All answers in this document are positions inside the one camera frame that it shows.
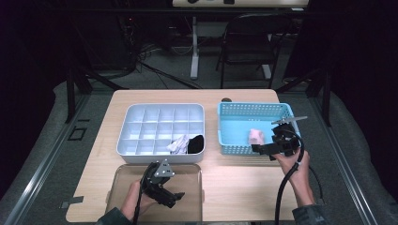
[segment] sleeve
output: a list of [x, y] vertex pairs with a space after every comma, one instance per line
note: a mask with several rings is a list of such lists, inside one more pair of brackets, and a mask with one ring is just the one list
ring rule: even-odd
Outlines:
[[298, 225], [329, 225], [321, 204], [305, 205], [293, 210], [293, 217]]
[[111, 211], [102, 216], [96, 225], [131, 225], [132, 223], [120, 212], [118, 208], [113, 208]]

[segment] person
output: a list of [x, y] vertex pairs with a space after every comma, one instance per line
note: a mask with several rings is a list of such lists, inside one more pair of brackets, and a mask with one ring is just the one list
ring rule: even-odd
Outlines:
[[[300, 149], [290, 157], [282, 154], [272, 155], [281, 165], [284, 174], [287, 174], [292, 166], [296, 163]], [[309, 181], [310, 155], [304, 150], [303, 158], [289, 179], [294, 190], [298, 208], [293, 210], [293, 217], [298, 225], [328, 225], [329, 220], [325, 216], [323, 205], [315, 204], [313, 191]], [[121, 206], [120, 210], [116, 207], [101, 217], [96, 225], [120, 224], [131, 225], [131, 221], [135, 211], [138, 195], [140, 191], [140, 181], [136, 180], [131, 183], [128, 195]], [[140, 204], [140, 215], [143, 214], [152, 204], [156, 203], [143, 193]]]

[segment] hand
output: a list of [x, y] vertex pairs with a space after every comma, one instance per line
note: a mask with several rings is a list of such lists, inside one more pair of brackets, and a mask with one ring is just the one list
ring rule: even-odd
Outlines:
[[[290, 157], [286, 157], [282, 154], [275, 154], [272, 156], [279, 161], [279, 164], [281, 164], [283, 173], [287, 174], [298, 160], [300, 151], [301, 149], [299, 148], [296, 153]], [[304, 150], [304, 156], [300, 162], [300, 165], [298, 166], [298, 170], [293, 172], [292, 176], [290, 176], [289, 179], [289, 182], [292, 185], [296, 195], [298, 207], [315, 203], [313, 191], [310, 187], [310, 181], [308, 176], [309, 167], [310, 155], [306, 150]]]
[[[129, 192], [123, 202], [120, 211], [130, 221], [134, 217], [135, 206], [137, 205], [138, 195], [140, 193], [140, 180], [136, 180], [130, 184]], [[143, 193], [140, 203], [140, 215], [143, 214], [152, 204], [156, 203], [155, 200], [149, 198]]]

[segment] table top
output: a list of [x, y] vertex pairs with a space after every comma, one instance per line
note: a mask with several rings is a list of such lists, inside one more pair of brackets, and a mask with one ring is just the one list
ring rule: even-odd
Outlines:
[[[71, 204], [69, 222], [97, 221], [106, 209], [107, 195], [115, 172], [126, 164], [116, 152], [117, 140], [129, 106], [137, 103], [198, 103], [205, 109], [206, 148], [202, 170], [203, 221], [266, 221], [274, 219], [278, 188], [283, 172], [278, 162], [267, 156], [226, 156], [218, 142], [217, 107], [223, 98], [246, 102], [279, 102], [270, 89], [225, 90], [120, 90], [114, 92], [97, 139]], [[297, 207], [295, 195], [287, 184], [281, 205], [281, 220], [292, 220]]]
[[235, 4], [225, 4], [223, 0], [173, 0], [174, 7], [181, 8], [306, 8], [309, 0], [235, 0]]

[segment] dark background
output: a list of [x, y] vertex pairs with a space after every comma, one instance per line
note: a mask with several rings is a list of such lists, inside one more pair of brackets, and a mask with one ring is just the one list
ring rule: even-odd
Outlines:
[[[46, 3], [72, 6], [82, 2]], [[108, 0], [95, 2], [104, 8], [115, 6], [115, 2]], [[135, 4], [170, 6], [170, 1], [155, 2]], [[103, 21], [98, 21], [82, 16], [72, 22], [64, 16], [43, 14], [33, 0], [8, 0], [0, 4], [2, 197], [35, 144], [54, 104], [53, 89], [66, 79], [72, 61], [88, 68], [133, 69], [137, 54], [134, 47], [139, 47], [143, 38], [151, 38], [167, 48], [167, 36], [156, 36], [154, 31], [166, 33], [164, 28], [169, 23], [178, 23], [178, 18], [141, 19], [144, 28], [139, 34], [145, 35], [126, 42], [126, 33], [120, 28], [126, 18], [104, 16]], [[332, 91], [360, 125], [384, 187], [398, 200], [395, 179], [398, 170], [394, 167], [398, 160], [398, 139], [394, 133], [397, 127], [394, 110], [398, 106], [398, 16], [394, 9], [392, 1], [386, 0], [358, 3], [313, 0], [310, 11], [325, 15], [349, 13], [327, 20], [327, 17], [305, 19], [285, 77], [304, 76], [319, 68], [333, 53], [335, 64], [329, 70]], [[87, 49], [84, 41], [89, 41], [93, 49]]]

